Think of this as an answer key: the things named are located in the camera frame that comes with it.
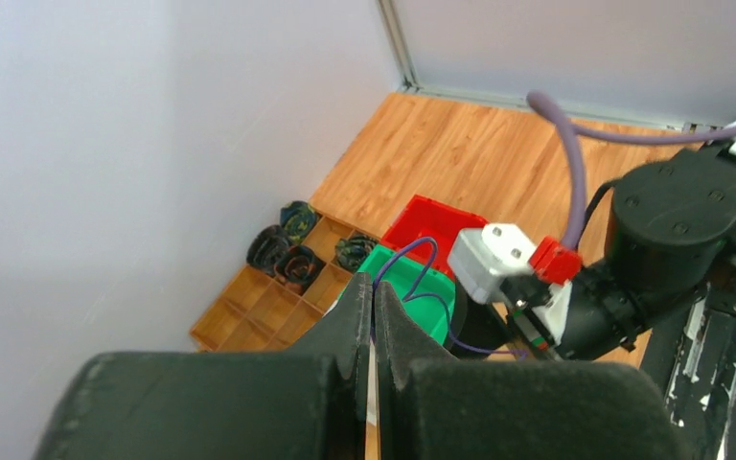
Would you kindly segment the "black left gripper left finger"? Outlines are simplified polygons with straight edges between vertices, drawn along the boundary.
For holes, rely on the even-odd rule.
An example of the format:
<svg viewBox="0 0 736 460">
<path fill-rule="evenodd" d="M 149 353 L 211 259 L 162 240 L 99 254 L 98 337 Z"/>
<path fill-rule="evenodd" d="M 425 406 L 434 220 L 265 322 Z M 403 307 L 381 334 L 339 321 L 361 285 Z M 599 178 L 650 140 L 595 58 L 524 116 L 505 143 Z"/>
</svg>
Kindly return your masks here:
<svg viewBox="0 0 736 460">
<path fill-rule="evenodd" d="M 373 293 L 356 275 L 282 351 L 114 352 L 62 394 L 38 459 L 360 459 Z"/>
</svg>

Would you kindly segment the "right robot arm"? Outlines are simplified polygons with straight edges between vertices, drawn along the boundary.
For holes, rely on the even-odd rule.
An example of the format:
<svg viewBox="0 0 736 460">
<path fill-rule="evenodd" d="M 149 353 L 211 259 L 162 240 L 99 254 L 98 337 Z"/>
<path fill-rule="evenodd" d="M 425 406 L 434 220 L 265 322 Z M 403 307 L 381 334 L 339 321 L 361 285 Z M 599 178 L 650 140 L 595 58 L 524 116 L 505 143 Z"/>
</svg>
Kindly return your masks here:
<svg viewBox="0 0 736 460">
<path fill-rule="evenodd" d="M 456 283 L 446 347 L 456 356 L 594 360 L 694 306 L 736 317 L 736 151 L 682 149 L 604 183 L 603 257 L 532 241 L 512 223 L 461 230 L 448 255 Z"/>
</svg>

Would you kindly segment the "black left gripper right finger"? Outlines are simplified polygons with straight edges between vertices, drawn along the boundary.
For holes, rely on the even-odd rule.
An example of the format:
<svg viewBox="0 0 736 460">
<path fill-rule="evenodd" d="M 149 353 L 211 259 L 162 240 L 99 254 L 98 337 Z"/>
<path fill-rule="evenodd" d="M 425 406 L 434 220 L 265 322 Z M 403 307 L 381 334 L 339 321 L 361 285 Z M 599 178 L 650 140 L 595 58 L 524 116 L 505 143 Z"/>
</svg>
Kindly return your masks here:
<svg viewBox="0 0 736 460">
<path fill-rule="evenodd" d="M 654 383 L 615 362 L 461 360 L 374 292 L 384 459 L 681 459 Z"/>
</svg>

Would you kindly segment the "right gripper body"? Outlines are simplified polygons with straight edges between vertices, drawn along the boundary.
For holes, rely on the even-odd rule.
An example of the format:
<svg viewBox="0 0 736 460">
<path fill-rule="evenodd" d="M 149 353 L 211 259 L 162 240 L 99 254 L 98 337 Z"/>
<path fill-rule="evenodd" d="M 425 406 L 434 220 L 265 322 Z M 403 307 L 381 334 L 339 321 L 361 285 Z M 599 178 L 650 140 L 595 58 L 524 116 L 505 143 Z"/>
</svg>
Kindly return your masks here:
<svg viewBox="0 0 736 460">
<path fill-rule="evenodd" d="M 507 279 L 476 302 L 457 282 L 444 347 L 449 351 L 555 351 L 563 344 L 571 284 Z"/>
</svg>

